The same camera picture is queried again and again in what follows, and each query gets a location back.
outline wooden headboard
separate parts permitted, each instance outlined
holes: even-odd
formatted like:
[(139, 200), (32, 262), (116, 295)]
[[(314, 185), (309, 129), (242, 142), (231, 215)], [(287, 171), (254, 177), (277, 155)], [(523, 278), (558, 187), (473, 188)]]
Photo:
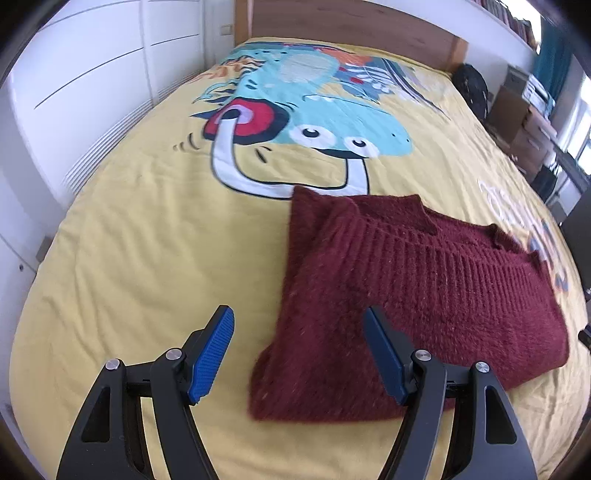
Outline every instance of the wooden headboard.
[(468, 43), (399, 10), (363, 0), (235, 0), (235, 41), (303, 38), (379, 48), (453, 72)]

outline cartoon print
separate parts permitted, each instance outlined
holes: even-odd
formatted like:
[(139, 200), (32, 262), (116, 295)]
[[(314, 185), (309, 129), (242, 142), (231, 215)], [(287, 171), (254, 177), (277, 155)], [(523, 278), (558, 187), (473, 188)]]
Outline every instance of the cartoon print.
[[(548, 263), (551, 274), (554, 274), (556, 289), (568, 292), (569, 280), (566, 269), (562, 266), (560, 251), (546, 220), (534, 217), (526, 205), (513, 202), (504, 190), (489, 187), (481, 180), (478, 181), (478, 186), (499, 222), (505, 222), (509, 226), (519, 226), (528, 232), (525, 249), (528, 252), (537, 251), (540, 258)], [(515, 235), (513, 237), (522, 245)]]
[(427, 86), (423, 85), (421, 80), (419, 80), (419, 78), (417, 77), (414, 68), (407, 67), (406, 65), (400, 65), (400, 68), (402, 68), (405, 77), (410, 78), (411, 82), (413, 82), (415, 85), (419, 85), (419, 87), (421, 87), (423, 90), (428, 90)]
[[(367, 194), (365, 160), (379, 155), (406, 155), (413, 148), (404, 127), (377, 107), (379, 95), (392, 93), (398, 81), (413, 101), (439, 110), (405, 78), (401, 80), (405, 74), (395, 62), (391, 62), (390, 70), (381, 71), (372, 64), (384, 59), (358, 56), (335, 47), (279, 42), (249, 43), (233, 52), (234, 56), (256, 67), (241, 73), (240, 81), (231, 79), (210, 86), (195, 101), (214, 103), (218, 108), (193, 116), (207, 118), (203, 136), (213, 141), (215, 176), (239, 192), (291, 198), (297, 183), (255, 180), (236, 162), (235, 144), (277, 143), (297, 144), (344, 161), (342, 184), (307, 185), (309, 188), (324, 194)], [(372, 72), (371, 79), (367, 72)], [(320, 93), (329, 82), (340, 83), (353, 98)], [(267, 162), (270, 150), (268, 145), (254, 148), (262, 163)]]
[(230, 76), (232, 73), (238, 73), (238, 78), (242, 77), (245, 73), (252, 72), (257, 68), (261, 67), (264, 61), (254, 59), (248, 55), (243, 55), (237, 59), (228, 59), (219, 65), (215, 65), (206, 72), (200, 73), (189, 83), (196, 82), (202, 79), (216, 79)]

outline window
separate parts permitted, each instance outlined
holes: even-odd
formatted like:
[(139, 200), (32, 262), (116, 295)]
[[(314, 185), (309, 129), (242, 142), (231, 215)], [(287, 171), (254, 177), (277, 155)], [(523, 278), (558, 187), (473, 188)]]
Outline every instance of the window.
[(591, 175), (591, 80), (585, 77), (581, 87), (579, 124), (574, 129), (567, 151), (587, 175)]

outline shelf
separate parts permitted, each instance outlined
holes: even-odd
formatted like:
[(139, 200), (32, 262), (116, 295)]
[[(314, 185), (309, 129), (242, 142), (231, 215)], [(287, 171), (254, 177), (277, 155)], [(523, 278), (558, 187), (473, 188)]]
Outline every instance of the shelf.
[(501, 19), (499, 19), (496, 15), (492, 14), (491, 12), (489, 12), (483, 6), (477, 4), (474, 0), (465, 0), (465, 1), (468, 2), (469, 4), (471, 4), (474, 8), (477, 8), (479, 11), (483, 12), (485, 15), (488, 15), (490, 18), (492, 18), (494, 21), (496, 21), (499, 25), (503, 26), (517, 40), (519, 40), (520, 42), (524, 43), (525, 45), (527, 45), (527, 47), (530, 50), (532, 50), (533, 52), (535, 52), (535, 50), (533, 48), (531, 48), (531, 46), (523, 38), (521, 38), (517, 33), (515, 33), (513, 31), (513, 29), (509, 25), (507, 25), (505, 22), (503, 22)]

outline metal screw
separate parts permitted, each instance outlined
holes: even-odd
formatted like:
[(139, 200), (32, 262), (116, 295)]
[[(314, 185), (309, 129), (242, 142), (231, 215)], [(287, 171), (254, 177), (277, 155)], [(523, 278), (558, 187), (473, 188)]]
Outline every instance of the metal screw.
[(182, 354), (183, 352), (180, 348), (171, 348), (168, 352), (166, 352), (166, 358), (168, 360), (178, 360), (181, 358)]
[(485, 374), (491, 370), (491, 368), (488, 366), (488, 364), (486, 362), (476, 363), (476, 369), (483, 374)]
[(431, 359), (431, 354), (426, 350), (417, 350), (414, 352), (414, 356), (421, 362), (428, 362)]
[(117, 370), (120, 364), (121, 362), (119, 362), (118, 358), (112, 358), (111, 360), (108, 360), (107, 363), (105, 363), (105, 368), (107, 370)]

